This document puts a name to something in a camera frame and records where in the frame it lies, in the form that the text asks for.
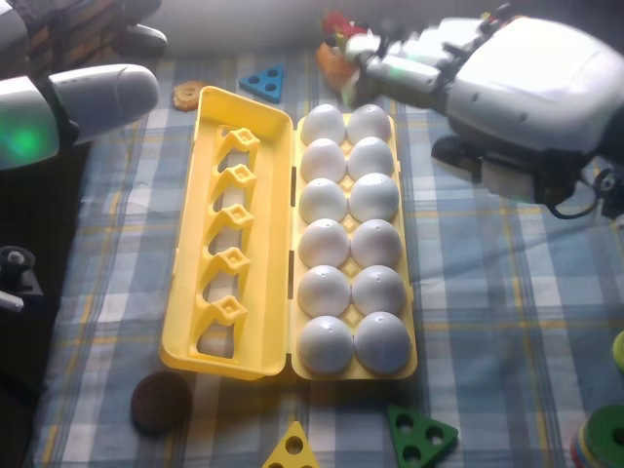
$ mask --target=triangle block with holes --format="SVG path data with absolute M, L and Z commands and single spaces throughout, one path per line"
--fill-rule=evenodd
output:
M 262 468 L 320 468 L 301 424 L 291 425 Z
M 282 99 L 282 81 L 284 81 L 284 67 L 273 65 L 247 78 L 238 81 L 241 89 L 278 104 Z
M 431 467 L 457 444 L 457 429 L 410 409 L 389 406 L 388 422 L 399 468 Z

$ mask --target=white egg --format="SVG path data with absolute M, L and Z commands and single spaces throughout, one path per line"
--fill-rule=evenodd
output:
M 383 219 L 370 219 L 361 224 L 351 239 L 353 259 L 364 268 L 373 265 L 393 268 L 402 251 L 399 232 Z
M 366 137 L 377 137 L 387 141 L 392 135 L 388 114 L 374 104 L 366 104 L 351 114 L 347 125 L 347 138 L 356 144 Z
M 410 335 L 405 325 L 387 312 L 374 312 L 360 322 L 353 340 L 358 361 L 374 373 L 389 375 L 410 360 Z
M 319 138 L 312 141 L 303 152 L 300 170 L 306 182 L 315 178 L 340 182 L 346 174 L 347 162 L 340 146 L 329 138 Z
M 319 219 L 310 224 L 299 239 L 299 258 L 305 266 L 338 267 L 349 256 L 349 237 L 333 219 Z
M 367 174 L 353 184 L 349 211 L 360 222 L 391 221 L 399 209 L 399 188 L 385 174 Z
M 337 317 L 351 302 L 351 287 L 340 270 L 329 265 L 319 265 L 303 275 L 297 300 L 311 317 Z
M 394 173 L 392 151 L 383 140 L 375 136 L 367 136 L 351 150 L 347 172 L 354 180 L 371 173 L 391 176 Z
M 307 223 L 325 217 L 342 221 L 347 210 L 344 192 L 328 178 L 315 178 L 301 190 L 299 214 Z
M 321 104 L 313 108 L 303 121 L 301 140 L 303 144 L 310 144 L 315 139 L 329 138 L 341 144 L 344 133 L 344 119 L 340 111 L 330 104 Z
M 383 265 L 362 270 L 353 282 L 351 297 L 356 308 L 365 315 L 380 311 L 399 315 L 407 300 L 399 273 Z
M 353 358 L 353 337 L 335 317 L 317 317 L 305 325 L 296 348 L 299 360 L 310 371 L 339 373 Z

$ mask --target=green triangular toy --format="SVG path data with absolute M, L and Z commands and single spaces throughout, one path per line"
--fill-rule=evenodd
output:
M 457 429 L 416 411 L 391 405 L 388 421 L 399 468 L 429 467 L 457 444 Z

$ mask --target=egg carton tray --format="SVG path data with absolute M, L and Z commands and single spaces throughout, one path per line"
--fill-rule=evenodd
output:
M 345 123 L 349 118 L 344 115 Z M 390 120 L 392 179 L 400 188 L 401 167 Z M 401 204 L 392 224 L 403 247 L 395 270 L 408 299 L 400 314 L 412 346 L 408 363 L 399 372 L 382 376 L 366 370 L 354 356 L 343 373 L 321 375 L 298 360 L 296 337 L 311 320 L 296 298 L 308 270 L 296 253 L 307 226 L 297 205 L 305 185 L 298 173 L 306 148 L 299 134 L 302 121 L 294 131 L 291 118 L 281 110 L 219 88 L 202 90 L 160 346 L 167 366 L 254 380 L 279 373 L 291 354 L 294 371 L 314 380 L 404 378 L 415 371 L 413 292 Z M 346 158 L 351 147 L 348 141 L 341 145 Z M 241 155 L 245 157 L 236 164 Z M 346 176 L 339 184 L 347 198 L 353 183 Z M 349 237 L 360 225 L 350 214 L 341 224 Z M 221 242 L 228 236 L 236 241 Z M 352 283 L 361 267 L 349 257 L 340 270 Z M 230 293 L 211 294 L 223 277 L 230 279 Z M 350 305 L 339 318 L 355 333 L 363 316 Z M 224 339 L 228 355 L 202 347 L 215 326 L 228 330 L 229 338 Z

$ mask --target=blue triangular toy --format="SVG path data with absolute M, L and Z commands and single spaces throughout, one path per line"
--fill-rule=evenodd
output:
M 284 67 L 274 65 L 247 78 L 241 78 L 238 84 L 243 90 L 277 104 L 282 98 L 283 80 Z

